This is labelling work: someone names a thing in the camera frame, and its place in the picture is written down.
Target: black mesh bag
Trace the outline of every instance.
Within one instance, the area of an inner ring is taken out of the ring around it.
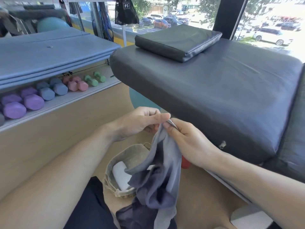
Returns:
[[[116,0],[115,24],[139,24],[139,18],[131,0]]]

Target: forearm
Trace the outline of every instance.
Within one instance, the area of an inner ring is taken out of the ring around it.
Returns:
[[[105,125],[49,162],[0,202],[0,228],[62,229],[111,143]]]
[[[283,229],[305,225],[305,184],[235,158],[220,150],[207,169],[226,179]]]

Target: floor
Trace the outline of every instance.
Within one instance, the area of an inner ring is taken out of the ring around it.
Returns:
[[[0,133],[0,199],[52,158],[85,138],[99,125],[133,109],[128,87],[118,84],[46,115]],[[134,143],[151,142],[140,133],[114,143],[94,175],[103,180],[109,160]],[[105,202],[115,213],[132,199],[116,198],[109,190]],[[229,218],[245,202],[203,169],[182,170],[177,203],[178,229],[235,229]]]

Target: yellow stripe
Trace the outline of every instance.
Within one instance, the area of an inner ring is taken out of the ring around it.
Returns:
[[[79,25],[76,25],[76,24],[73,24],[73,23],[72,23],[72,26],[73,26],[73,28],[80,30]],[[94,34],[93,30],[91,30],[91,29],[89,29],[89,28],[85,28],[85,32],[87,32],[87,33],[89,33],[89,34]],[[124,41],[123,41],[123,39],[114,37],[114,42],[117,43],[117,44],[120,44],[122,47],[124,47]],[[127,42],[127,45],[128,45],[128,46],[133,45],[133,44],[134,44],[134,43],[132,43],[132,42]]]

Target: blue gym mat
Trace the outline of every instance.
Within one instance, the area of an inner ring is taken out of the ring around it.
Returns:
[[[74,28],[0,39],[0,88],[107,59],[120,45]]]

